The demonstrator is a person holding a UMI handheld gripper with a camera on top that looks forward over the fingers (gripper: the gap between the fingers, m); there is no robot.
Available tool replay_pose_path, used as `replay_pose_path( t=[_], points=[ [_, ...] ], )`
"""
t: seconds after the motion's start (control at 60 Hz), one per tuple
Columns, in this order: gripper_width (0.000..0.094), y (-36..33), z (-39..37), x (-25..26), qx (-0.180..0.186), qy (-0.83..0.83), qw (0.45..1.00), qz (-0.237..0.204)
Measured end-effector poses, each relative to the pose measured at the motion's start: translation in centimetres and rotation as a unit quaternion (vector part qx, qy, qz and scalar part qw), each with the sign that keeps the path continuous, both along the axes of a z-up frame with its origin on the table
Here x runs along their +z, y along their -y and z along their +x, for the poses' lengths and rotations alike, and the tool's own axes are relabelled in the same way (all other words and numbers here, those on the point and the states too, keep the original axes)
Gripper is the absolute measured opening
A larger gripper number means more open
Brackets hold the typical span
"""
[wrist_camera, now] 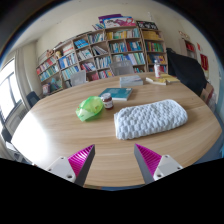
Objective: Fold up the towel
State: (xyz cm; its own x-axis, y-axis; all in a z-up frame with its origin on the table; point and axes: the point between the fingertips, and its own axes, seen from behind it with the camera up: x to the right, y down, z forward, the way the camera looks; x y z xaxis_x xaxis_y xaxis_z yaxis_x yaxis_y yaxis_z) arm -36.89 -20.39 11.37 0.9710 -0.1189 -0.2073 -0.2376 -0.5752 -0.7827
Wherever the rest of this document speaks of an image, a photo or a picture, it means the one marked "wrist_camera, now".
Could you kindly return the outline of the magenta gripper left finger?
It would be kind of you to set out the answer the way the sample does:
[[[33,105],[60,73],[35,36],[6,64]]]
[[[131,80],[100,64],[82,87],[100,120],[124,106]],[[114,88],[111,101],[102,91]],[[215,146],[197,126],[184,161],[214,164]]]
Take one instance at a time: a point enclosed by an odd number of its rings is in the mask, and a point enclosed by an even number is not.
[[[65,180],[83,186],[95,156],[95,145],[90,145],[69,157],[59,157],[47,171]]]

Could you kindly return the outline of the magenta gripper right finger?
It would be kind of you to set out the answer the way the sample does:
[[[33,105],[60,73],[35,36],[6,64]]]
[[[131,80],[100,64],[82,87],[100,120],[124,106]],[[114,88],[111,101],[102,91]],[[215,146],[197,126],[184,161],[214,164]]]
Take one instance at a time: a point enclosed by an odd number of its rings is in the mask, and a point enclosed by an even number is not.
[[[182,169],[182,166],[170,155],[159,155],[139,144],[134,145],[134,155],[146,184]]]

